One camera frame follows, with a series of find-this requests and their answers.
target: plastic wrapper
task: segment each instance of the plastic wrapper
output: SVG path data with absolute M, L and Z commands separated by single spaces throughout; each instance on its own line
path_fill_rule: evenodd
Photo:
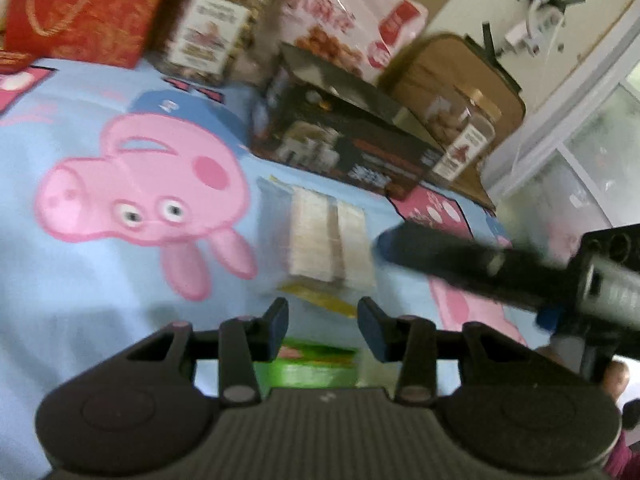
M 283 41 L 375 83 L 426 19 L 427 9 L 411 0 L 275 0 L 234 78 L 264 81 Z
M 353 388 L 358 351 L 286 338 L 275 361 L 254 366 L 264 396 L 272 388 Z
M 348 317 L 376 290 L 362 209 L 298 186 L 261 179 L 256 285 Z

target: robotic arm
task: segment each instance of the robotic arm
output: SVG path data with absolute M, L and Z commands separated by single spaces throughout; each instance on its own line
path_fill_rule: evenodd
M 483 324 L 446 332 L 362 298 L 358 326 L 373 355 L 402 362 L 394 398 L 382 388 L 277 388 L 262 399 L 253 362 L 278 353 L 288 326 L 280 298 L 262 318 L 217 331 L 173 323 L 49 394 L 36 415 L 47 480 L 605 479 L 621 423 L 595 381 L 614 353 L 640 356 L 628 299 L 640 278 L 591 253 L 553 269 L 410 222 L 378 249 L 529 310 L 562 305 L 558 330 L 587 342 L 582 377 Z M 202 359 L 219 361 L 218 398 L 193 385 Z M 438 359 L 458 362 L 451 396 L 436 394 Z

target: black box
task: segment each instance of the black box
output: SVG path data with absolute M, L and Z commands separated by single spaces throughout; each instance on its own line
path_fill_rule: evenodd
M 261 158 L 400 199 L 444 154 L 406 107 L 287 44 L 276 77 L 254 109 L 251 150 Z

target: white cable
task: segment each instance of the white cable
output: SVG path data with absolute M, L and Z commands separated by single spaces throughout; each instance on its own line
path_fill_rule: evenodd
M 545 63 L 542 66 L 542 72 L 540 73 L 540 79 L 538 80 L 538 87 L 536 88 L 536 93 L 534 94 L 534 105 L 532 106 L 532 113 L 538 111 L 538 106 L 540 106 L 542 101 L 542 88 L 546 79 L 546 69 L 549 65 L 549 58 L 551 56 L 551 51 L 555 48 L 556 42 L 558 41 L 558 35 L 560 34 L 560 29 L 562 28 L 562 24 L 564 23 L 564 14 L 560 12 L 559 9 L 556 9 L 558 14 L 560 15 L 560 19 L 556 28 L 554 29 L 554 33 L 551 36 L 551 42 L 549 43 L 549 48 L 546 51 L 545 55 Z M 524 136 L 518 142 L 518 149 L 516 150 L 516 156 L 513 159 L 513 164 L 511 165 L 511 173 L 509 174 L 509 180 L 513 178 L 513 174 L 515 173 L 516 166 L 518 164 L 518 159 L 520 158 L 520 150 L 522 149 L 522 145 L 524 144 Z
M 538 11 L 542 6 L 541 0 L 533 0 L 529 6 L 529 12 L 527 13 L 527 34 L 533 40 L 534 33 L 540 34 L 538 30 Z

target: cartoon pig eye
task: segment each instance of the cartoon pig eye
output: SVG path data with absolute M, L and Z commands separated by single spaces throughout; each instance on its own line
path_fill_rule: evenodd
M 120 203 L 116 206 L 116 212 L 118 218 L 127 227 L 136 228 L 142 225 L 142 214 L 133 204 Z
M 163 200 L 160 204 L 160 213 L 169 222 L 184 222 L 184 206 L 177 200 Z

